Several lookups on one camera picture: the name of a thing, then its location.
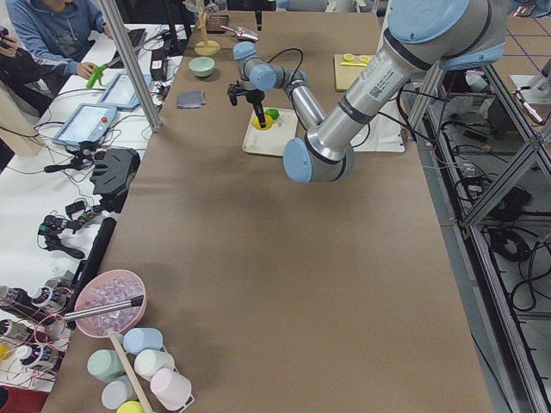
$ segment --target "white cup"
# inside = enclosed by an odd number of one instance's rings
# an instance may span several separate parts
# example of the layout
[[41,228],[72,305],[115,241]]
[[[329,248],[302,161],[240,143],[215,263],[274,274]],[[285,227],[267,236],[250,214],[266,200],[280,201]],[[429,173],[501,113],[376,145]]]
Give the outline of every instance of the white cup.
[[174,357],[164,351],[143,350],[134,361],[134,370],[147,381],[152,381],[153,375],[161,368],[174,370]]
[[191,399],[191,382],[168,368],[161,368],[155,373],[150,388],[158,401],[170,411],[181,409]]
[[105,386],[102,393],[102,403],[106,409],[117,410],[128,400],[136,400],[136,392],[128,376],[120,376]]

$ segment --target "person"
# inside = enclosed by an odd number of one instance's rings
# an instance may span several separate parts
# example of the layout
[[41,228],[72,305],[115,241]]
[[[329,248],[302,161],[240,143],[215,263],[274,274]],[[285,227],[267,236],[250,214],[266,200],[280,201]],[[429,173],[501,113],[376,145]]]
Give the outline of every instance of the person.
[[8,15],[25,47],[48,73],[57,95],[70,75],[90,78],[95,64],[82,62],[92,30],[111,37],[102,12],[90,0],[6,0]]
[[26,50],[17,46],[17,39],[9,34],[0,41],[0,81],[42,116],[52,99],[31,89],[27,84],[40,80],[42,68]]

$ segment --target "blue cup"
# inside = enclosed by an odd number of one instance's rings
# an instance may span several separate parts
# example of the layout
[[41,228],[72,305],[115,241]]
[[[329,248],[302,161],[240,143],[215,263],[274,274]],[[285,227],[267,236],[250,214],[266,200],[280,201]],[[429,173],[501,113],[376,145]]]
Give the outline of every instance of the blue cup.
[[131,329],[124,335],[122,345],[128,353],[135,355],[144,350],[160,350],[163,347],[163,334],[157,329]]

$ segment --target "green clamp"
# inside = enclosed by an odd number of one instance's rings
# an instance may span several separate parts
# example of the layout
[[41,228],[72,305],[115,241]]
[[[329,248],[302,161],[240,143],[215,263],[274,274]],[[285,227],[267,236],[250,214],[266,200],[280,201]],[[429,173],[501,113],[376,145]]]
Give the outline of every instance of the green clamp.
[[93,88],[96,82],[99,82],[100,86],[103,86],[102,77],[105,69],[107,69],[107,65],[96,66],[94,68],[92,71],[92,76],[90,76],[90,79],[88,79],[88,82],[86,83],[86,87],[88,89]]

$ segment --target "camera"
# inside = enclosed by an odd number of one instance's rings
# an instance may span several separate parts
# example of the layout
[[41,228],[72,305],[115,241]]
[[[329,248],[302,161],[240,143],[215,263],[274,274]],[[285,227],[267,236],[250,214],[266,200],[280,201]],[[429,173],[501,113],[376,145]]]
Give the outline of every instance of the camera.
[[4,48],[8,48],[8,45],[6,45],[4,42],[3,42],[3,37],[8,35],[9,34],[9,31],[7,28],[5,28],[4,26],[0,26],[0,46],[1,47],[4,47]]

